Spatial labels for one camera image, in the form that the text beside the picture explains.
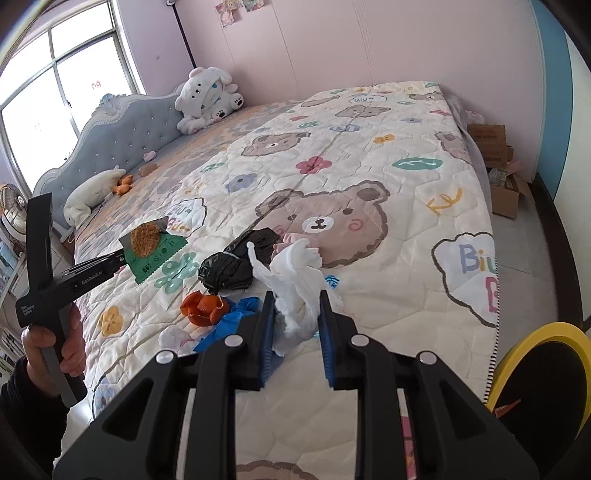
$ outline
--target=bear face print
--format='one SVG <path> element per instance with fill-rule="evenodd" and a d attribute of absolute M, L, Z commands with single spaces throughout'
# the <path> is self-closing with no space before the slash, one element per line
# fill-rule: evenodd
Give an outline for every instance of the bear face print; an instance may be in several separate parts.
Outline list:
<path fill-rule="evenodd" d="M 272 153 L 284 152 L 295 147 L 302 138 L 309 137 L 307 132 L 288 133 L 281 135 L 262 135 L 252 141 L 252 145 L 246 147 L 242 155 L 244 157 L 262 157 Z"/>
<path fill-rule="evenodd" d="M 388 112 L 390 108 L 386 106 L 366 106 L 366 105 L 355 105 L 346 108 L 345 110 L 337 113 L 335 116 L 344 116 L 347 118 L 361 118 L 369 116 L 378 116 L 381 113 Z"/>
<path fill-rule="evenodd" d="M 322 105 L 323 103 L 326 102 L 330 102 L 331 100 L 335 100 L 337 98 L 340 98 L 339 95 L 334 95 L 330 98 L 321 98 L 319 100 L 308 100 L 307 102 L 302 103 L 301 105 L 303 107 L 309 107 L 309 106 L 317 106 L 317 105 Z"/>
<path fill-rule="evenodd" d="M 283 237 L 308 235 L 319 247 L 324 268 L 351 265 L 370 256 L 388 233 L 381 203 L 390 192 L 364 180 L 346 190 L 305 195 L 291 189 L 271 194 L 256 207 L 256 228 L 269 227 Z"/>
<path fill-rule="evenodd" d="M 443 94 L 440 92 L 431 92 L 425 93 L 424 95 L 419 95 L 418 93 L 413 93 L 410 95 L 410 98 L 413 100 L 443 100 Z"/>
<path fill-rule="evenodd" d="M 441 142 L 441 147 L 449 153 L 452 157 L 463 160 L 472 165 L 472 160 L 466 149 L 464 141 L 454 134 L 437 132 L 435 137 Z"/>

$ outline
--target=window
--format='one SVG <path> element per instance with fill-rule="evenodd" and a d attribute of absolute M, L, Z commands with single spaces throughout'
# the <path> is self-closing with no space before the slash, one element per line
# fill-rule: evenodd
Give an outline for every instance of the window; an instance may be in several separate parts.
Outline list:
<path fill-rule="evenodd" d="M 23 185 L 63 165 L 103 95 L 136 91 L 108 2 L 29 42 L 0 76 L 0 133 Z"/>

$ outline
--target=quilted comforter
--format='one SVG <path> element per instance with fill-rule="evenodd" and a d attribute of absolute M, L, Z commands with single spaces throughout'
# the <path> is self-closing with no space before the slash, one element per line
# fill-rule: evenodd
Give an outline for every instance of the quilted comforter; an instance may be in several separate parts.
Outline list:
<path fill-rule="evenodd" d="M 391 351 L 436 352 L 484 400 L 498 280 L 470 162 L 438 85 L 425 82 L 322 92 L 231 143 L 129 219 L 127 231 L 170 215 L 188 245 L 145 283 L 125 268 L 82 299 L 94 406 L 154 356 L 166 326 L 206 333 L 181 300 L 200 287 L 200 262 L 253 226 L 313 238 L 327 288 L 360 332 Z M 101 253 L 118 248 L 114 239 Z M 255 282 L 229 296 L 264 290 Z M 242 478 L 352 478 L 356 418 L 356 394 L 328 388 L 319 341 L 301 344 L 261 393 L 237 397 Z"/>

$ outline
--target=white tile floor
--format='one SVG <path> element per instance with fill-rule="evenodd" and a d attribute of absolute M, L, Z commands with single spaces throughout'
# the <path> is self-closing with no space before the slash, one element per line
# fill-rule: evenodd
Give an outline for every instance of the white tile floor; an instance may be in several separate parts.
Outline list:
<path fill-rule="evenodd" d="M 534 203 L 521 197 L 516 220 L 492 216 L 501 288 L 499 360 L 542 325 L 558 321 L 548 248 Z"/>

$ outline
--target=headboard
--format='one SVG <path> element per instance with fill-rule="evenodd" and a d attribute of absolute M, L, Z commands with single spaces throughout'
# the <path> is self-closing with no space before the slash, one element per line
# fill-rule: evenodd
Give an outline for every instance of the headboard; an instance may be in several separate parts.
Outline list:
<path fill-rule="evenodd" d="M 94 111 L 67 161 L 44 173 L 33 191 L 52 192 L 54 226 L 62 236 L 72 231 L 64 204 L 77 186 L 116 166 L 129 171 L 143 162 L 146 152 L 158 151 L 180 136 L 177 123 L 183 114 L 174 109 L 177 96 L 118 95 Z"/>

